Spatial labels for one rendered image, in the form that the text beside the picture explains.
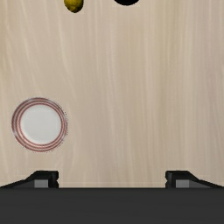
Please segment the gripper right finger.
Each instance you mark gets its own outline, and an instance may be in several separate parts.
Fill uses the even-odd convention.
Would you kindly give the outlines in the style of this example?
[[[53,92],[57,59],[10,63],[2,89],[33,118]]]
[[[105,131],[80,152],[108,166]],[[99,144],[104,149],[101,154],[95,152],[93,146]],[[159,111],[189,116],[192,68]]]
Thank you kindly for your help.
[[[166,188],[221,188],[221,185],[196,178],[189,171],[166,171]]]

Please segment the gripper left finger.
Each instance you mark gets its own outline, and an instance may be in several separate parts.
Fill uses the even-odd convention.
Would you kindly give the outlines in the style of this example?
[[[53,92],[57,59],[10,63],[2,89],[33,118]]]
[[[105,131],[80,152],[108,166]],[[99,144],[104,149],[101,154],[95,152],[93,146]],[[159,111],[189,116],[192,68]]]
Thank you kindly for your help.
[[[58,188],[58,178],[58,171],[35,171],[28,178],[3,185],[3,188]]]

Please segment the white plate with red rings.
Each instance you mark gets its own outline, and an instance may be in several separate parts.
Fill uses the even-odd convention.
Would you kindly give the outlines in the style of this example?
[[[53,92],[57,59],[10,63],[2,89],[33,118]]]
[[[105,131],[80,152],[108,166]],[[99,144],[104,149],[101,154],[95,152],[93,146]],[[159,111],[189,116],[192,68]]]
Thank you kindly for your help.
[[[11,131],[28,151],[53,151],[67,136],[67,115],[57,102],[33,97],[21,102],[14,110]]]

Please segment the yellow lemon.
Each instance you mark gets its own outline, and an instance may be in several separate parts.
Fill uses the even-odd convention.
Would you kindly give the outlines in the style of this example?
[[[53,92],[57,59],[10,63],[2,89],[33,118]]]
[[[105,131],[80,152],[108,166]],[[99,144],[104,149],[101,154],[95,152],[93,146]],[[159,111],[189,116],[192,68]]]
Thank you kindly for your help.
[[[64,5],[72,13],[77,13],[83,8],[84,0],[64,0]]]

